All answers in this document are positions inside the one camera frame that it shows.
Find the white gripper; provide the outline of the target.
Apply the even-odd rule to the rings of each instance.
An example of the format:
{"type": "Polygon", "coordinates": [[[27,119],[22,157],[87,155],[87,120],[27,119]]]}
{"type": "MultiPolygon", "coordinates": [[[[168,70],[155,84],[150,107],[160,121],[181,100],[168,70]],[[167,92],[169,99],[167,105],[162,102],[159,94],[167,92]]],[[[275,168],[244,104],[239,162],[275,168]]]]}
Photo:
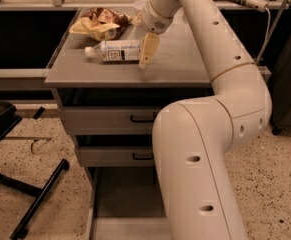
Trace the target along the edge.
{"type": "Polygon", "coordinates": [[[142,27],[146,32],[142,40],[142,48],[139,58],[139,67],[145,69],[151,62],[159,46],[160,39],[157,34],[164,33],[171,25],[172,20],[160,16],[153,8],[150,0],[147,0],[141,10],[133,18],[131,24],[136,27],[142,27]]]}

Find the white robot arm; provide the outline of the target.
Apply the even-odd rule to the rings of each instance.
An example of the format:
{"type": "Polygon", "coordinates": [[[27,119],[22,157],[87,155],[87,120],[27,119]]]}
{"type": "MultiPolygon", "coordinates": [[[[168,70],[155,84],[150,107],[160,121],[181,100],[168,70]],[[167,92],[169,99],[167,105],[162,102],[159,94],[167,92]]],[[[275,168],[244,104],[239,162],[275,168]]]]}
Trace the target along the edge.
{"type": "Polygon", "coordinates": [[[154,161],[172,240],[248,240],[224,155],[257,137],[269,122],[267,85],[213,0],[147,0],[140,67],[177,10],[188,20],[213,93],[174,102],[157,115],[154,161]]]}

